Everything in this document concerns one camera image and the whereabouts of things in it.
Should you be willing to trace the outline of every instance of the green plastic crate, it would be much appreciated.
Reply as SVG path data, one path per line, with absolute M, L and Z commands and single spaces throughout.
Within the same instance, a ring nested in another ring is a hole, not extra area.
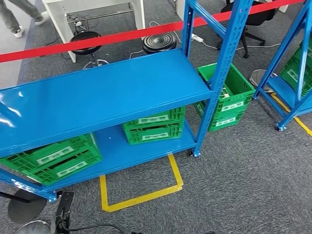
M 66 159 L 54 165 L 37 172 L 24 174 L 31 179 L 48 186 L 102 161 L 102 156 L 95 149 L 74 152 L 68 154 L 68 156 Z
M 157 126 L 142 126 L 141 128 L 125 130 L 125 133 L 129 144 L 180 138 L 182 136 L 183 124 L 183 122 L 175 122 Z
M 152 115 L 149 117 L 139 118 L 136 120 L 129 121 L 122 124 L 124 130 L 131 130 L 134 128 L 142 128 L 148 126 L 164 125 L 171 122 L 181 122 L 183 123 L 185 117 L 185 106 L 175 108 L 168 111 L 164 111 L 162 113 Z
M 301 51 L 302 51 L 302 44 L 300 44 L 300 46 L 295 52 L 293 56 L 298 59 L 298 61 L 300 61 L 301 57 Z M 307 48 L 306 66 L 309 67 L 310 70 L 312 70 L 312 45 Z
M 209 131 L 215 132 L 221 128 L 238 124 L 243 113 L 244 111 L 239 113 L 232 113 L 228 116 L 219 117 L 218 119 L 212 119 L 209 124 Z
M 97 150 L 92 134 L 76 136 L 0 159 L 0 163 L 21 173 L 32 173 L 61 162 L 76 151 Z
M 292 87 L 297 89 L 298 75 L 299 71 L 299 60 L 292 56 L 280 73 L 280 76 Z M 308 66 L 305 67 L 304 78 L 302 85 L 301 96 L 306 95 L 312 87 L 312 70 Z
M 216 67 L 216 63 L 199 67 L 199 75 L 205 81 L 211 79 Z M 243 75 L 231 64 L 225 80 L 224 87 L 228 91 L 229 97 L 221 95 L 215 110 L 214 116 L 227 116 L 232 113 L 244 111 L 252 100 L 255 88 L 247 81 Z

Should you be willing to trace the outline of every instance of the white desk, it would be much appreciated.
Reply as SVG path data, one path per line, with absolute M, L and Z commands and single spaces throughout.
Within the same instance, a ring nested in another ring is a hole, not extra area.
M 132 4 L 137 28 L 145 28 L 143 0 L 42 0 L 63 43 L 70 42 L 73 37 L 65 14 L 128 2 Z M 73 62 L 76 62 L 76 54 L 71 51 L 69 54 Z

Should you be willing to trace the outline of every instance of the person's leg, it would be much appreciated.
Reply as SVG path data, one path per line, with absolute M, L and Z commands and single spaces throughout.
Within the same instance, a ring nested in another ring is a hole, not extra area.
M 38 9 L 27 0 L 8 0 L 31 16 L 35 21 L 42 21 L 43 17 L 38 11 Z
M 20 24 L 11 10 L 7 8 L 4 0 L 0 0 L 0 18 L 11 32 L 20 30 Z

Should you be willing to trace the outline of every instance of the shelf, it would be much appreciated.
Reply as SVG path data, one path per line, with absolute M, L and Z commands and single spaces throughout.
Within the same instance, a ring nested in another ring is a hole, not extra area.
M 103 156 L 102 162 L 60 180 L 49 187 L 45 187 L 44 190 L 52 191 L 63 188 L 74 183 L 166 156 L 168 153 L 174 154 L 190 149 L 196 145 L 193 133 L 187 121 L 184 122 L 182 137 L 178 139 L 129 145 L 122 125 L 96 131 L 94 135 Z
M 296 92 L 295 92 L 292 86 L 289 85 L 286 81 L 283 80 L 280 76 L 270 78 L 267 81 L 267 85 L 276 93 L 277 97 L 280 98 L 283 103 L 286 104 L 289 108 L 294 108 Z M 307 106 L 304 106 L 304 110 L 312 108 L 312 101 Z
M 182 50 L 147 55 L 0 91 L 0 157 L 212 95 Z

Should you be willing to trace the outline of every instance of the white shoe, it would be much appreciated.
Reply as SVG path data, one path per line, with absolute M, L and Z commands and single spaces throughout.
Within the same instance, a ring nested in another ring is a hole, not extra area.
M 42 25 L 47 20 L 50 19 L 50 15 L 48 13 L 48 11 L 45 11 L 42 13 L 42 19 L 41 21 L 35 22 L 36 26 L 39 26 Z
M 13 32 L 13 34 L 14 34 L 17 38 L 21 38 L 23 32 L 24 32 L 24 29 L 22 26 L 20 26 L 19 31 Z

